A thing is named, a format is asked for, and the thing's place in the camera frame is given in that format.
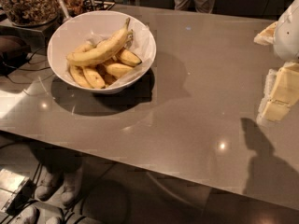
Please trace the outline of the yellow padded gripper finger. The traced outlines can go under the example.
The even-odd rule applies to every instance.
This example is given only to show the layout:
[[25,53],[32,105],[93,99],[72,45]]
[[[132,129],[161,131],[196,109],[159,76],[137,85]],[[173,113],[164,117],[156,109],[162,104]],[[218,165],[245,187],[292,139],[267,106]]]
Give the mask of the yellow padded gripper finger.
[[299,63],[285,62],[278,70],[270,69],[258,108],[257,123],[279,122],[299,101]]

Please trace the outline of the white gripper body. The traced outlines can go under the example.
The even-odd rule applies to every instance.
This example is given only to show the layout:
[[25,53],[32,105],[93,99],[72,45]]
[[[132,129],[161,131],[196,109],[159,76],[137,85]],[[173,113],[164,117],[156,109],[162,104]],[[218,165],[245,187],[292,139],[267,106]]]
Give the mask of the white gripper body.
[[278,19],[273,48],[281,60],[299,61],[299,0],[294,0]]

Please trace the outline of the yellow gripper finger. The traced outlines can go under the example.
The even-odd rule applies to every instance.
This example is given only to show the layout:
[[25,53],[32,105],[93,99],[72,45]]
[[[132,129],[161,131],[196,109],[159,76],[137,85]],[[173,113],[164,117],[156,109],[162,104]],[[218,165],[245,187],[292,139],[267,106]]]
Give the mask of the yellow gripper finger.
[[276,21],[271,23],[269,26],[264,28],[260,33],[258,33],[254,37],[253,41],[256,44],[263,45],[263,46],[272,45],[274,43],[274,34],[275,34],[277,24],[278,23]]

